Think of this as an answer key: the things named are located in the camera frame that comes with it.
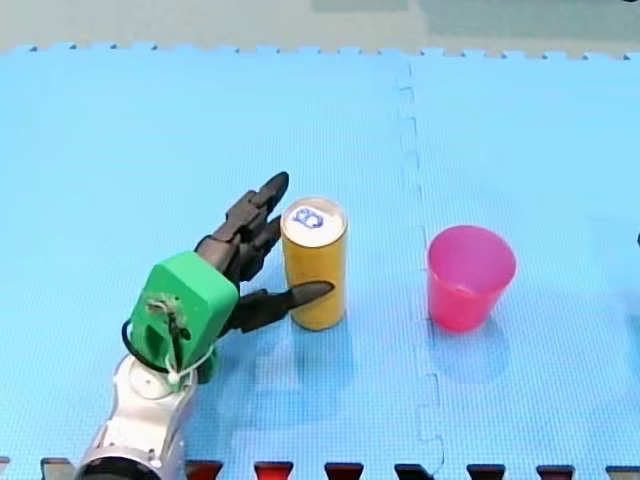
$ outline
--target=black cable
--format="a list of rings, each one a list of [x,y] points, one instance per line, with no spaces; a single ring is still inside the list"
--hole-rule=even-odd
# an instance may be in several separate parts
[[[171,346],[173,356],[176,360],[176,372],[182,371],[182,349],[180,348],[180,327],[173,312],[167,312],[169,318],[169,335],[171,335]]]
[[[162,373],[165,375],[168,374],[169,370],[167,370],[164,367],[158,367],[157,365],[154,365],[153,363],[148,361],[146,358],[144,358],[142,354],[138,352],[138,350],[136,350],[136,347],[134,347],[133,344],[131,343],[131,340],[129,340],[128,329],[130,324],[131,324],[131,319],[128,319],[126,322],[122,324],[122,330],[121,330],[122,342],[124,343],[124,346],[127,349],[127,351],[145,367],[153,371],[156,371],[158,373]]]

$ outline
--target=mat seam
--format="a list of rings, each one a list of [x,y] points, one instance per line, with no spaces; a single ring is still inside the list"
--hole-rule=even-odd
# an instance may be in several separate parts
[[[405,56],[404,58],[403,72],[399,74],[397,78],[397,88],[399,101],[398,109],[401,123],[400,141],[403,149],[402,154],[404,161],[403,172],[405,172],[406,175],[405,182],[407,192],[411,196],[416,196],[416,200],[419,203],[415,205],[415,207],[418,208],[419,205],[422,204],[423,200],[423,192],[419,181],[419,174],[422,170],[422,159],[419,150],[420,125],[416,114],[416,91],[413,85],[413,64],[410,56]],[[422,235],[422,251],[425,251],[425,225],[419,214],[418,226]],[[424,272],[424,268],[419,268],[419,270],[421,274]],[[427,325],[429,328],[427,332],[427,342],[431,343],[432,333],[427,319],[422,318],[422,313],[416,316],[416,328],[424,331],[424,327]],[[422,342],[418,342],[414,348],[418,352],[424,352],[424,346],[422,345],[424,343],[424,337],[420,338],[422,339]],[[423,355],[414,356],[414,361],[416,362],[414,369],[416,372],[416,381],[424,384],[428,390],[427,398],[420,401],[415,407],[417,440],[421,445],[424,445],[425,448],[428,448],[427,445],[434,445],[435,442],[437,445],[436,448],[439,448],[441,452],[441,459],[435,468],[433,465],[428,466],[431,467],[431,471],[428,471],[429,475],[434,476],[444,464],[445,457],[444,442],[442,441],[439,428],[437,426],[435,428],[431,428],[429,425],[429,419],[439,418],[438,410],[440,409],[440,392],[438,375],[431,368],[427,367],[427,358],[424,358]]]
[[[213,47],[200,47],[189,43],[174,43],[167,46],[160,47],[155,42],[134,42],[130,45],[121,46],[115,42],[93,42],[87,46],[78,46],[74,42],[54,42],[47,46],[41,47],[37,45],[17,45],[6,52],[47,52],[47,51],[60,51],[60,50],[149,50],[149,51],[180,51],[180,50],[195,50],[201,52],[211,53],[232,53],[232,54],[252,54],[252,53],[271,53],[271,54],[340,54],[343,51],[357,50],[360,54],[365,55],[380,55],[384,54],[388,49],[379,48],[372,49],[365,52],[360,47],[339,47],[336,49],[322,49],[317,46],[305,46],[300,45],[295,48],[282,49],[271,45],[256,45],[254,48],[240,48],[234,45],[220,44]],[[541,55],[528,55],[524,50],[504,50],[499,54],[491,55],[489,51],[484,49],[465,48],[462,50],[447,50],[438,47],[425,47],[417,49],[415,52],[403,52],[407,56],[422,56],[422,55],[442,55],[446,57],[462,57],[462,58],[497,58],[497,59],[542,59],[542,60],[589,60],[589,61],[640,61],[640,51],[629,51],[622,53],[619,57],[600,53],[597,51],[586,51],[579,56],[570,57],[566,52],[562,50],[558,51],[545,51]]]

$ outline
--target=can lid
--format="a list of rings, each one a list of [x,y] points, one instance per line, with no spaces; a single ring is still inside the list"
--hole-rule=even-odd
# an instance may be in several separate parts
[[[342,209],[322,197],[305,197],[294,202],[281,217],[282,233],[303,247],[317,248],[338,240],[347,228]]]

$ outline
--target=blue logo on can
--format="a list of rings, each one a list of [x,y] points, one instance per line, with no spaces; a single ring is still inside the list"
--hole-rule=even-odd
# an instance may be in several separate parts
[[[310,208],[300,208],[293,216],[293,221],[301,223],[310,230],[322,227],[324,219]]]

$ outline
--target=floor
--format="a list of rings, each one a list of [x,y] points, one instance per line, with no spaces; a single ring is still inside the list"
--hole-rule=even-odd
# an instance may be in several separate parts
[[[532,56],[563,50],[622,57],[640,50],[640,2],[625,0],[0,0],[0,50],[70,41],[160,47],[258,44],[442,47]]]

